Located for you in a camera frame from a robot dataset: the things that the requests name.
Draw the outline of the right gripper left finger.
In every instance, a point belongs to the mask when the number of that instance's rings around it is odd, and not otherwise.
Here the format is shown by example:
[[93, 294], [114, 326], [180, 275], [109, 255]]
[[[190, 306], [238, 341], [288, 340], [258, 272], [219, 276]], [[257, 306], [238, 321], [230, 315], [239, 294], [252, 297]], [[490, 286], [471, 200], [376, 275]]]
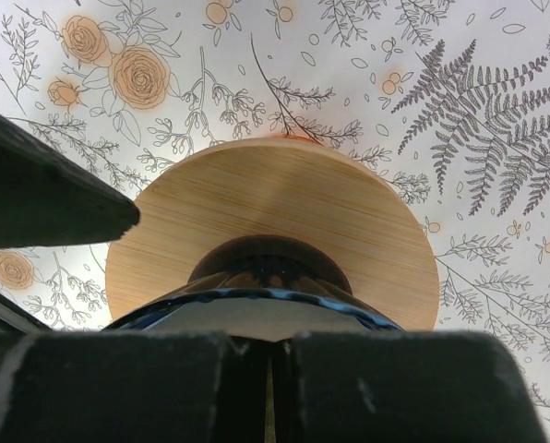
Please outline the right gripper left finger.
[[0, 442], [260, 442], [263, 381], [221, 332], [0, 335]]

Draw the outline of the orange glass dripper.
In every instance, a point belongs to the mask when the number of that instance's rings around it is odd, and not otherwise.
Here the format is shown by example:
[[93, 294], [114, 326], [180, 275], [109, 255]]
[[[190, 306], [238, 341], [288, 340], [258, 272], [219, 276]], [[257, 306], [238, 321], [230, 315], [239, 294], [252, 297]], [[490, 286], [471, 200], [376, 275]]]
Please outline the orange glass dripper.
[[296, 141], [302, 141], [302, 142], [312, 143], [312, 144], [317, 144], [317, 145], [320, 144], [318, 141], [314, 141], [312, 138], [303, 137], [303, 136], [297, 136], [297, 135], [292, 135], [292, 134], [289, 134], [289, 135], [280, 135], [280, 136], [277, 136], [277, 138], [288, 139], [288, 140], [296, 140]]

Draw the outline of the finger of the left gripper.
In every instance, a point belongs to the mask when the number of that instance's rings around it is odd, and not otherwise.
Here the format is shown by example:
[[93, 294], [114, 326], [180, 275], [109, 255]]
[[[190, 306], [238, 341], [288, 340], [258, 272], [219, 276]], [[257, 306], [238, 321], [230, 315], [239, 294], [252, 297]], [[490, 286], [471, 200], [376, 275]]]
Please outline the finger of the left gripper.
[[0, 114], [0, 249], [110, 242], [139, 221], [130, 198]]

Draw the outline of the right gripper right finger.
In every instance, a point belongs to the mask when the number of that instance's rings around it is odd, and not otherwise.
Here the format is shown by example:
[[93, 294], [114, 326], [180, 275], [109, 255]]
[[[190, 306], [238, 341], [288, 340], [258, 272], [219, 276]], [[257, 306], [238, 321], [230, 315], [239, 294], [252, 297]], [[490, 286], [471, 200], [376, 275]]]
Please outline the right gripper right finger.
[[507, 349], [479, 332], [303, 332], [273, 365], [279, 442], [542, 442]]

